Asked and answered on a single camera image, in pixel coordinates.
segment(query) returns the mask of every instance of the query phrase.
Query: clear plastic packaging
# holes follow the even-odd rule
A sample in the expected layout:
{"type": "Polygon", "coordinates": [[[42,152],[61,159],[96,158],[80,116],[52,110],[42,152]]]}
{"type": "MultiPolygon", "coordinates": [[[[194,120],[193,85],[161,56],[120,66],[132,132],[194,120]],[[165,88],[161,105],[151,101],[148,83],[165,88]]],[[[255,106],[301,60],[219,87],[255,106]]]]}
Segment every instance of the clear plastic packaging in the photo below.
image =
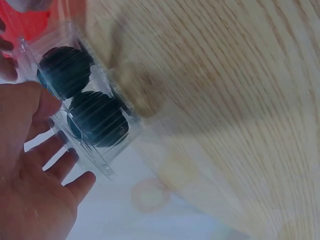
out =
{"type": "Polygon", "coordinates": [[[15,50],[20,74],[62,100],[52,117],[87,169],[113,174],[111,161],[141,132],[141,119],[112,82],[80,31],[67,22],[15,50]]]}

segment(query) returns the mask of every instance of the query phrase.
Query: dark green ball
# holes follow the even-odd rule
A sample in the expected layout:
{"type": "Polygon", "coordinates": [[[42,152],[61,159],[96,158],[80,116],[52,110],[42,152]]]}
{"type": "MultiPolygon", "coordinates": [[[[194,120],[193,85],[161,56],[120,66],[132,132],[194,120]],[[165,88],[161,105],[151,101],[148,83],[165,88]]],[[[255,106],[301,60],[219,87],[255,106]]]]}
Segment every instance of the dark green ball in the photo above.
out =
{"type": "Polygon", "coordinates": [[[86,91],[74,96],[67,117],[68,125],[78,139],[98,148],[111,147],[129,131],[118,102],[102,92],[86,91]]]}
{"type": "Polygon", "coordinates": [[[48,83],[63,100],[81,92],[89,83],[92,57],[71,46],[54,47],[46,52],[36,75],[50,92],[48,83]]]}

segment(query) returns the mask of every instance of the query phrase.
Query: wooden table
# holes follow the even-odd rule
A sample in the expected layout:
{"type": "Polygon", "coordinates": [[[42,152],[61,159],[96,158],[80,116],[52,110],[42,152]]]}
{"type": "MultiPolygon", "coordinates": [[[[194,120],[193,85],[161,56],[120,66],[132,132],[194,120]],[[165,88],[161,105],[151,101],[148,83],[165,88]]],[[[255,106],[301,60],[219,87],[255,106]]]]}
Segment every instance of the wooden table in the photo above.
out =
{"type": "Polygon", "coordinates": [[[134,147],[168,188],[259,240],[320,239],[318,0],[52,9],[116,69],[146,125],[134,147]]]}

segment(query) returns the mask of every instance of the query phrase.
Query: finger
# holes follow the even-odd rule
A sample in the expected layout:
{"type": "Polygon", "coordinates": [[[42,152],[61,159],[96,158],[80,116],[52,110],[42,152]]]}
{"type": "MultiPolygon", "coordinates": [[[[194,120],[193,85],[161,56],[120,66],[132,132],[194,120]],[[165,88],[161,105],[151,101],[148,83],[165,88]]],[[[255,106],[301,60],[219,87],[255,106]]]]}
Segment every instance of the finger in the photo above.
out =
{"type": "Polygon", "coordinates": [[[74,148],[70,148],[66,151],[62,157],[56,161],[56,163],[45,172],[54,176],[62,183],[66,176],[70,173],[72,168],[78,161],[79,156],[74,148]]]}
{"type": "Polygon", "coordinates": [[[3,34],[6,31],[6,24],[2,19],[0,19],[0,34],[3,34]]]}
{"type": "Polygon", "coordinates": [[[0,84],[0,139],[8,153],[20,153],[33,121],[46,120],[61,102],[37,82],[0,84]]]}
{"type": "Polygon", "coordinates": [[[35,164],[44,167],[47,162],[67,143],[67,137],[59,131],[40,145],[32,148],[27,153],[30,159],[34,159],[35,164]]]}
{"type": "Polygon", "coordinates": [[[18,73],[12,58],[5,58],[0,54],[0,78],[6,81],[15,81],[18,78],[18,73]]]}
{"type": "Polygon", "coordinates": [[[12,57],[7,57],[6,60],[8,61],[8,63],[12,66],[14,66],[15,68],[19,67],[19,63],[17,60],[15,60],[12,57]]]}
{"type": "Polygon", "coordinates": [[[11,52],[13,49],[14,49],[14,45],[12,44],[12,42],[7,41],[2,37],[0,37],[0,50],[11,52]]]}
{"type": "Polygon", "coordinates": [[[95,182],[96,176],[92,172],[87,171],[73,182],[65,185],[65,187],[73,194],[77,203],[80,204],[95,182]]]}
{"type": "Polygon", "coordinates": [[[29,130],[28,136],[26,137],[25,141],[29,142],[30,140],[34,139],[39,134],[46,133],[54,125],[55,125],[54,121],[50,118],[45,121],[33,121],[30,126],[30,130],[29,130]]]}

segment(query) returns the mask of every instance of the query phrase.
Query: white surface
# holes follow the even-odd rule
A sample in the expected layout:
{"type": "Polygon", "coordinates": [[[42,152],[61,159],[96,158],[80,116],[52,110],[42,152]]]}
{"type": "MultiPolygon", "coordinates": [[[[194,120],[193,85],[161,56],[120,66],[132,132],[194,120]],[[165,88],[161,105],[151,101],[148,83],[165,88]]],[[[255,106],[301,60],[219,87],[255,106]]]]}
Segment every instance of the white surface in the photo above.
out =
{"type": "MultiPolygon", "coordinates": [[[[25,149],[39,144],[51,134],[37,137],[27,143],[25,149]]],[[[63,152],[62,149],[46,168],[63,152]]],[[[159,187],[161,183],[132,147],[122,152],[111,167],[116,176],[113,181],[103,175],[97,177],[93,189],[79,206],[78,218],[68,240],[248,239],[199,212],[165,187],[159,187]],[[142,204],[142,209],[137,207],[134,198],[142,204]],[[145,212],[149,207],[154,207],[154,211],[145,212]]],[[[82,173],[82,168],[76,165],[65,183],[82,173]]]]}

